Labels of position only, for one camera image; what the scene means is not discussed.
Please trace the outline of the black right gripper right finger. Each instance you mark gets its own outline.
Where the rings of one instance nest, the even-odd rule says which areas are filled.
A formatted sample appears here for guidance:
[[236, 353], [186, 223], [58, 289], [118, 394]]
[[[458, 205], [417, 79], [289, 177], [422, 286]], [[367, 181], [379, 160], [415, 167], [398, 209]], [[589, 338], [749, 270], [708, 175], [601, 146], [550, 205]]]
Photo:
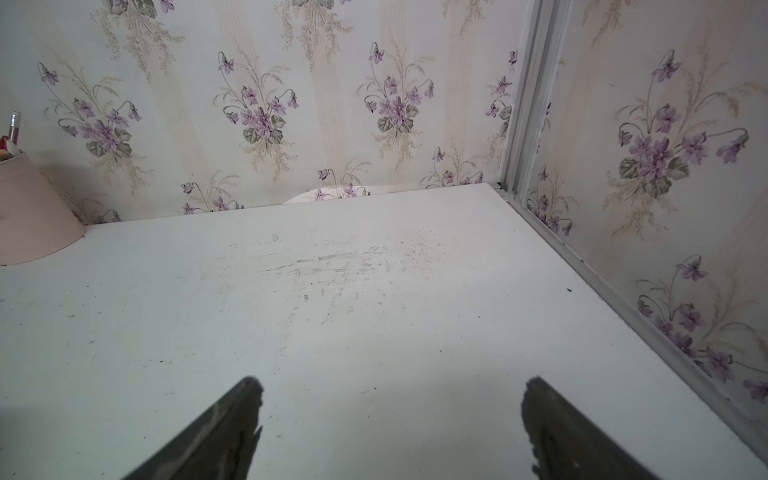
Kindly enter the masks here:
[[526, 383], [521, 416], [540, 479], [656, 477], [540, 377]]

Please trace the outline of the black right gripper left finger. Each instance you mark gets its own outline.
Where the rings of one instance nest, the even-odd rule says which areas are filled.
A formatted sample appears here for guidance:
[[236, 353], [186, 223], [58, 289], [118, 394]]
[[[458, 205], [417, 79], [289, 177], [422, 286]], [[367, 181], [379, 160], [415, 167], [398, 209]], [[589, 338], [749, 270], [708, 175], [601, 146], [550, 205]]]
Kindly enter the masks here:
[[256, 378], [243, 378], [127, 477], [245, 479], [262, 432], [262, 395]]

